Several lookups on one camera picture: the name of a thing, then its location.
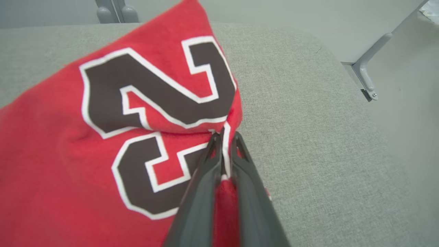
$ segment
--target printed number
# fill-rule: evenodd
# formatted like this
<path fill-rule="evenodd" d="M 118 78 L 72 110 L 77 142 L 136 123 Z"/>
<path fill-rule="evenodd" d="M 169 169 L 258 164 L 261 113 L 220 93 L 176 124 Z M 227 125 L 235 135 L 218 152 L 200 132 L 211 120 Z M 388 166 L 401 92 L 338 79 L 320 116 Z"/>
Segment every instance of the printed number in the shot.
<path fill-rule="evenodd" d="M 125 48 L 80 66 L 85 122 L 103 139 L 137 127 L 151 129 L 146 109 L 129 107 L 129 92 L 185 129 L 224 122 L 236 84 L 218 44 L 212 36 L 202 36 L 184 40 L 182 46 L 190 73 L 206 73 L 211 95 L 198 97 Z M 158 184 L 154 165 L 169 159 L 160 132 L 127 140 L 112 166 L 125 205 L 151 219 L 174 215 L 206 145 L 177 152 L 183 176 Z"/>

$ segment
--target gray fabric surface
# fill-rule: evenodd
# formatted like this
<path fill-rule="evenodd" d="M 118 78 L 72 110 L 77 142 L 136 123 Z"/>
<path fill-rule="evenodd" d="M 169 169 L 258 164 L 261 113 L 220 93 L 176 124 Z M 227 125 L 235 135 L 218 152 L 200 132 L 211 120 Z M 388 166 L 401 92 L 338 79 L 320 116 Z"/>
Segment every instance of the gray fabric surface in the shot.
<path fill-rule="evenodd" d="M 138 24 L 0 30 L 0 107 Z M 239 128 L 292 246 L 419 246 L 403 167 L 342 65 L 315 37 L 217 24 Z"/>

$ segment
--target white outline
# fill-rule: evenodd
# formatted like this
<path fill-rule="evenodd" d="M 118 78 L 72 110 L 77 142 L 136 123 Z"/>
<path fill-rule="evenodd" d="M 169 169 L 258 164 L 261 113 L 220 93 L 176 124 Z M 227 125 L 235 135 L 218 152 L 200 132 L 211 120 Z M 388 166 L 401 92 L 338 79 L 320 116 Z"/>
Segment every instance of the white outline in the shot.
<path fill-rule="evenodd" d="M 100 129 L 98 126 L 96 126 L 92 120 L 90 119 L 90 115 L 88 113 L 88 105 L 89 105 L 89 101 L 90 101 L 90 81 L 87 77 L 86 74 L 86 70 L 92 67 L 95 67 L 97 65 L 101 65 L 106 63 L 107 61 L 122 56 L 122 55 L 130 55 L 131 57 L 133 57 L 134 59 L 136 59 L 141 65 L 143 65 L 144 67 L 148 68 L 150 71 L 152 71 L 155 75 L 157 75 L 158 77 L 160 77 L 164 82 L 166 82 L 168 85 L 172 86 L 173 88 L 175 88 L 176 90 L 178 90 L 180 93 L 182 93 L 183 95 L 185 95 L 186 97 L 192 99 L 193 101 L 197 102 L 198 104 L 202 104 L 202 103 L 206 103 L 206 102 L 210 102 L 213 101 L 215 99 L 218 99 L 218 91 L 216 89 L 216 83 L 215 83 L 215 79 L 213 78 L 212 75 L 212 70 L 210 68 L 210 64 L 207 65 L 201 65 L 196 67 L 194 65 L 194 61 L 192 60 L 192 54 L 190 51 L 190 46 L 194 45 L 194 44 L 200 44 L 200 43 L 209 43 L 212 42 L 215 47 L 217 48 L 219 54 L 221 55 L 221 57 L 224 60 L 224 63 L 227 67 L 227 70 L 229 72 L 230 75 L 230 79 L 232 80 L 233 86 L 235 88 L 236 91 L 236 83 L 235 80 L 232 76 L 232 73 L 230 71 L 229 65 L 227 63 L 226 58 L 224 57 L 223 52 L 221 51 L 219 45 L 216 43 L 215 38 L 213 38 L 213 36 L 200 36 L 200 37 L 195 37 L 195 38 L 191 38 L 191 39 L 187 39 L 187 40 L 183 40 L 181 42 L 182 47 L 183 47 L 183 51 L 184 51 L 184 55 L 186 58 L 186 62 L 188 64 L 189 67 L 189 71 L 190 73 L 193 74 L 197 74 L 197 73 L 202 73 L 202 72 L 206 72 L 208 81 L 209 81 L 209 86 L 210 86 L 210 90 L 212 91 L 212 94 L 206 97 L 198 97 L 197 95 L 195 95 L 194 93 L 192 93 L 191 91 L 189 91 L 187 88 L 185 88 L 184 86 L 178 84 L 176 81 L 174 81 L 172 78 L 170 78 L 169 76 L 167 76 L 164 72 L 162 72 L 161 70 L 159 70 L 157 67 L 155 67 L 153 64 L 151 64 L 148 60 L 144 59 L 140 54 L 138 54 L 136 51 L 134 51 L 132 48 L 127 47 L 121 50 L 117 50 L 114 52 L 111 52 L 101 58 L 97 58 L 95 60 L 91 60 L 89 62 L 86 62 L 84 64 L 82 64 L 81 66 L 79 66 L 79 70 L 81 72 L 81 76 L 83 78 L 83 82 L 84 82 L 84 94 L 83 94 L 83 102 L 82 102 L 82 107 L 81 107 L 81 112 L 82 112 L 82 116 L 84 121 L 90 126 L 92 127 L 97 133 L 99 133 L 101 135 L 101 137 L 103 139 L 121 134 L 123 132 L 132 130 L 136 127 L 124 127 L 115 131 L 111 131 L 108 133 L 105 133 L 102 129 Z M 152 100 L 148 99 L 144 94 L 142 94 L 139 90 L 137 90 L 134 86 L 130 85 L 127 87 L 123 87 L 120 88 L 121 94 L 122 94 L 122 109 L 123 109 L 123 114 L 133 114 L 133 113 L 138 113 L 139 114 L 139 118 L 140 121 L 142 123 L 142 126 L 146 129 L 151 129 L 149 126 L 149 123 L 147 121 L 147 117 L 146 117 L 146 112 L 145 112 L 145 108 L 144 107 L 137 107 L 134 109 L 130 109 L 129 108 L 129 100 L 128 97 L 126 95 L 126 93 L 128 91 L 132 91 L 133 93 L 136 93 L 142 100 L 146 101 L 149 105 L 151 105 L 154 109 L 156 109 L 157 111 L 159 111 L 168 121 L 170 121 L 171 123 L 180 125 L 186 129 L 189 128 L 193 128 L 196 127 L 202 123 L 219 123 L 219 122 L 223 122 L 227 119 L 227 116 L 223 116 L 223 117 L 219 117 L 219 118 L 214 118 L 214 119 L 201 119 L 198 120 L 195 123 L 191 123 L 191 124 L 184 124 L 181 121 L 172 118 L 169 114 L 167 114 L 161 107 L 159 107 L 157 104 L 155 104 Z"/>
<path fill-rule="evenodd" d="M 229 155 L 229 137 L 230 137 L 230 125 L 226 121 L 224 123 L 224 135 L 223 135 L 223 159 L 224 159 L 224 169 L 226 170 L 227 177 L 231 177 L 230 168 L 230 155 Z"/>
<path fill-rule="evenodd" d="M 151 133 L 151 134 L 141 135 L 138 137 L 128 139 L 125 141 L 125 143 L 120 148 L 120 150 L 119 150 L 118 154 L 116 155 L 116 158 L 113 162 L 112 172 L 113 172 L 113 176 L 116 180 L 116 185 L 117 185 L 117 188 L 119 190 L 119 195 L 122 198 L 122 201 L 124 202 L 125 206 L 128 209 L 136 211 L 136 212 L 141 213 L 143 215 L 146 215 L 147 217 L 149 217 L 152 220 L 157 220 L 157 219 L 163 219 L 163 218 L 167 218 L 169 216 L 175 215 L 177 213 L 178 208 L 176 207 L 176 208 L 170 209 L 166 212 L 162 212 L 159 214 L 152 214 L 149 211 L 147 211 L 141 207 L 138 207 L 138 206 L 131 204 L 131 202 L 128 199 L 128 196 L 125 192 L 125 186 L 123 184 L 122 178 L 121 178 L 119 170 L 118 170 L 118 166 L 120 164 L 120 161 L 123 158 L 123 155 L 125 154 L 128 147 L 135 142 L 140 142 L 140 141 L 150 139 L 150 138 L 156 139 L 158 149 L 159 149 L 160 154 L 161 154 L 161 157 L 145 162 L 145 167 L 146 167 L 146 170 L 148 172 L 148 177 L 149 177 L 149 180 L 151 182 L 152 190 L 154 193 L 190 180 L 191 174 L 189 172 L 189 168 L 187 166 L 186 159 L 184 158 L 184 156 L 189 154 L 189 153 L 193 153 L 195 151 L 206 148 L 208 143 L 207 142 L 202 143 L 202 144 L 199 144 L 199 145 L 196 145 L 196 146 L 190 147 L 188 149 L 184 149 L 184 150 L 177 152 L 177 157 L 178 157 L 178 160 L 180 163 L 180 167 L 181 167 L 181 170 L 183 171 L 183 176 L 180 178 L 176 178 L 176 179 L 173 179 L 171 181 L 168 181 L 166 183 L 162 183 L 160 185 L 157 183 L 157 176 L 154 172 L 153 166 L 156 164 L 159 164 L 163 161 L 168 160 L 169 157 L 168 157 L 168 153 L 166 152 L 166 148 L 165 148 L 165 144 L 163 142 L 162 135 L 159 131 Z"/>
<path fill-rule="evenodd" d="M 198 125 L 200 125 L 202 123 L 221 123 L 221 122 L 224 122 L 225 120 L 227 120 L 227 116 L 223 116 L 223 117 L 218 117 L 218 118 L 199 119 L 195 123 L 185 124 L 182 121 L 178 120 L 177 118 L 173 118 L 171 115 L 169 115 L 167 112 L 165 112 L 165 110 L 163 110 L 163 108 L 161 108 L 159 105 L 157 105 L 150 98 L 148 98 L 147 96 L 142 94 L 142 92 L 140 92 L 133 85 L 122 87 L 120 89 L 120 93 L 122 94 L 122 98 L 126 99 L 126 101 L 122 101 L 122 108 L 123 108 L 124 115 L 126 115 L 125 112 L 127 112 L 127 114 L 139 113 L 140 122 L 142 123 L 142 126 L 146 129 L 149 129 L 149 130 L 151 129 L 151 127 L 149 127 L 149 123 L 147 122 L 145 108 L 144 107 L 137 107 L 137 108 L 130 109 L 128 96 L 127 96 L 128 92 L 133 92 L 135 95 L 137 95 L 137 97 L 141 98 L 143 101 L 145 101 L 147 104 L 149 104 L 152 108 L 154 108 L 156 111 L 158 111 L 169 122 L 176 124 L 176 125 L 179 125 L 185 129 L 197 127 Z"/>

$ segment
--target clothing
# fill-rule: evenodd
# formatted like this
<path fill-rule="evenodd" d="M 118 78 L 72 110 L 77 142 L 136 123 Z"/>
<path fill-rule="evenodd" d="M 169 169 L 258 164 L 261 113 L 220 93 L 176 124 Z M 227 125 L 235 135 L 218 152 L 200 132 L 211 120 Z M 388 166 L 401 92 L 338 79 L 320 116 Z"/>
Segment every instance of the clothing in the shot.
<path fill-rule="evenodd" d="M 215 246 L 239 242 L 237 83 L 196 1 L 81 58 L 0 110 L 2 246 L 161 246 L 225 128 Z"/>

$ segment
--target red fabric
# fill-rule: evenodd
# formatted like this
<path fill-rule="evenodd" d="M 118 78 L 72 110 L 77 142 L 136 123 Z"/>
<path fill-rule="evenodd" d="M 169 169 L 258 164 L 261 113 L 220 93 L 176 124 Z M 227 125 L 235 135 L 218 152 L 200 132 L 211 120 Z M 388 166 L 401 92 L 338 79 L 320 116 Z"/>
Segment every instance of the red fabric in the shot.
<path fill-rule="evenodd" d="M 196 1 L 184 1 L 116 42 L 81 58 L 0 110 L 1 246 L 161 246 L 173 216 L 151 220 L 125 206 L 112 164 L 126 140 L 153 133 L 136 128 L 103 139 L 83 119 L 82 64 L 130 47 L 199 97 L 209 95 L 205 73 L 191 75 L 181 41 L 213 36 Z M 209 129 L 185 130 L 167 121 L 136 95 L 130 107 L 145 107 L 162 132 L 169 159 L 155 166 L 158 184 L 179 177 L 176 152 L 207 142 Z M 236 89 L 227 117 L 229 142 L 241 122 Z M 236 192 L 223 181 L 216 193 L 215 246 L 239 243 Z"/>

